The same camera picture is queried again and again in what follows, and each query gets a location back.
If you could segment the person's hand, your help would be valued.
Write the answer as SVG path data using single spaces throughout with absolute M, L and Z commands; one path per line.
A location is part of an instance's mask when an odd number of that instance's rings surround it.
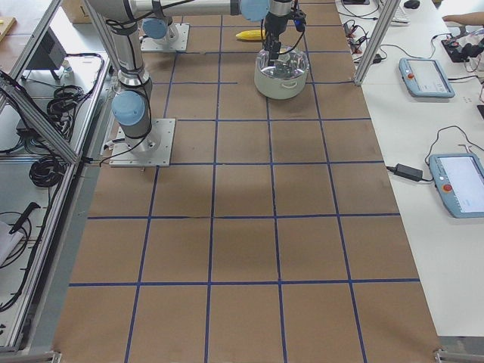
M 484 25 L 484 12 L 472 12 L 467 14 L 452 14 L 445 15 L 442 18 L 445 22 L 454 22 L 466 26 L 483 26 Z

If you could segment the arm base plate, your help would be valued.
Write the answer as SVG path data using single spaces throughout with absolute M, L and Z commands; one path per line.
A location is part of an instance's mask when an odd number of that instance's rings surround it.
M 124 131 L 119 126 L 117 138 L 124 141 L 115 143 L 113 157 L 108 162 L 112 167 L 152 167 L 170 165 L 172 143 L 175 134 L 175 119 L 152 119 L 150 134 L 138 143 L 130 138 L 125 138 Z
M 188 23 L 168 25 L 157 19 L 149 19 L 142 24 L 144 35 L 141 39 L 141 51 L 144 53 L 186 52 L 189 29 Z

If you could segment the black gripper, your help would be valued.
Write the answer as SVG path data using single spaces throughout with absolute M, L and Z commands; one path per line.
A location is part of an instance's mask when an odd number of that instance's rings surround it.
M 287 28 L 288 16 L 278 16 L 274 14 L 267 14 L 264 19 L 265 41 L 264 50 L 269 51 L 268 62 L 271 63 L 279 58 L 279 54 L 272 51 L 281 50 L 280 35 Z

